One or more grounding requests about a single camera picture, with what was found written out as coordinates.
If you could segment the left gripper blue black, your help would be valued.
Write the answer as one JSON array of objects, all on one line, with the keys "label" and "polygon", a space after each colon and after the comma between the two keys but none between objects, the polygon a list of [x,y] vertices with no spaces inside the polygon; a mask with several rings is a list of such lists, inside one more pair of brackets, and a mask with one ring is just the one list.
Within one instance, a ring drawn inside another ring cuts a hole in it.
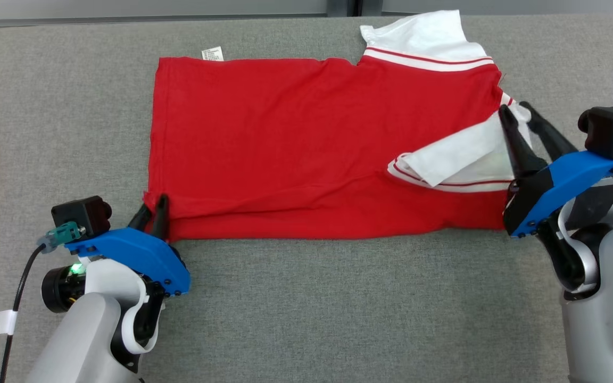
[{"label": "left gripper blue black", "polygon": [[110,230],[94,238],[66,243],[65,247],[77,257],[102,255],[112,259],[151,281],[159,282],[171,295],[188,294],[190,272],[164,240],[169,235],[169,198],[161,194],[153,211],[151,235],[144,231],[152,212],[142,204],[127,224],[128,228]]}]

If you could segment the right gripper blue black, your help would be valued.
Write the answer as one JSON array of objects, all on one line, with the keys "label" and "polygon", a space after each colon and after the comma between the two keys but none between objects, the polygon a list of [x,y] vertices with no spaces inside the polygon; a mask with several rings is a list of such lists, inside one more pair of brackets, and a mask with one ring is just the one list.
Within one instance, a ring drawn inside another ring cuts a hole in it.
[{"label": "right gripper blue black", "polygon": [[[613,160],[578,151],[530,103],[501,105],[498,114],[513,176],[517,179],[503,211],[504,228],[509,236],[530,235],[554,211],[613,175]],[[537,157],[520,132],[521,124],[538,136],[554,162],[548,165]]]}]

